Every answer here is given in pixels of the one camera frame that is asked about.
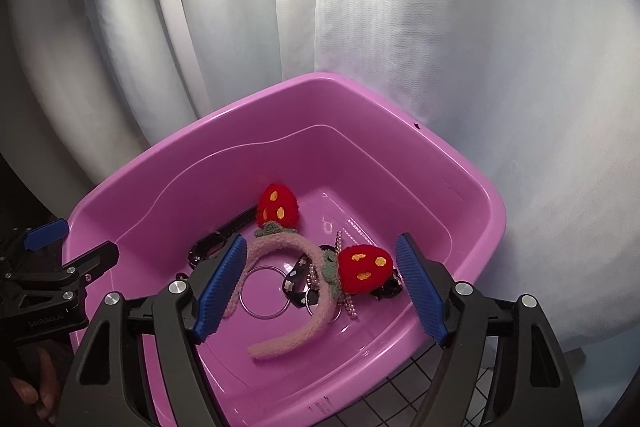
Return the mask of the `person left hand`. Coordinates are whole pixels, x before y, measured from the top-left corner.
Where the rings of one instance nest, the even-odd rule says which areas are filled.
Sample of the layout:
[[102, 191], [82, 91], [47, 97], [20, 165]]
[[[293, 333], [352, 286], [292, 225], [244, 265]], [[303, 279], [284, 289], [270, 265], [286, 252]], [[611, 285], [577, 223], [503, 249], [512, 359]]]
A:
[[20, 398], [21, 413], [36, 426], [54, 426], [62, 383], [56, 367], [58, 346], [50, 340], [18, 347], [9, 358], [11, 385]]

